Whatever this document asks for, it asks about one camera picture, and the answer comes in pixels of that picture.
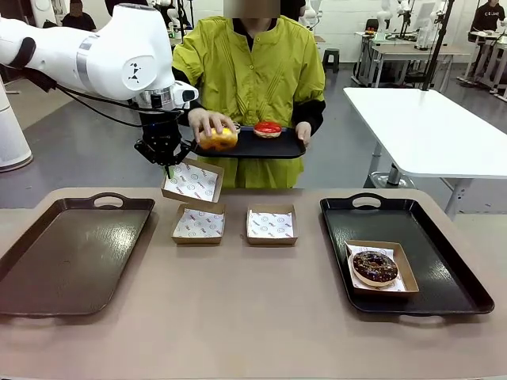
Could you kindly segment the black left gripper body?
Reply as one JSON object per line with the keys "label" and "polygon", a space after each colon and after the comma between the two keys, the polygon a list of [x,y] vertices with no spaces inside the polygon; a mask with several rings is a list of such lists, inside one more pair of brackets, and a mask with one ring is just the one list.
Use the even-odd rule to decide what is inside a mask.
{"label": "black left gripper body", "polygon": [[182,110],[169,112],[141,112],[140,121],[143,130],[142,138],[151,147],[164,147],[170,152],[178,152],[182,143],[178,119]]}

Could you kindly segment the person's right hand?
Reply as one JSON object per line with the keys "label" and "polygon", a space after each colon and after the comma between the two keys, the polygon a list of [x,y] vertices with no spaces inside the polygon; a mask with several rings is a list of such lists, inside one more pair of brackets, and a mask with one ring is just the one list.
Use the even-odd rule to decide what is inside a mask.
{"label": "person's right hand", "polygon": [[201,132],[207,137],[212,136],[212,128],[218,134],[223,132],[223,127],[229,128],[232,132],[236,132],[236,126],[233,121],[222,113],[208,111],[204,108],[194,108],[188,112],[189,126],[193,130],[195,140],[200,141]]}

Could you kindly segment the person's left hand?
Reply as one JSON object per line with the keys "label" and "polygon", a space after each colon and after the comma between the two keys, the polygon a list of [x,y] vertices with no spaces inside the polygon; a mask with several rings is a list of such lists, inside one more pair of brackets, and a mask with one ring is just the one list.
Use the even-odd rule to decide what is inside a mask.
{"label": "person's left hand", "polygon": [[297,135],[297,138],[304,146],[309,145],[311,140],[311,132],[311,125],[306,121],[297,123],[295,126],[295,133]]}

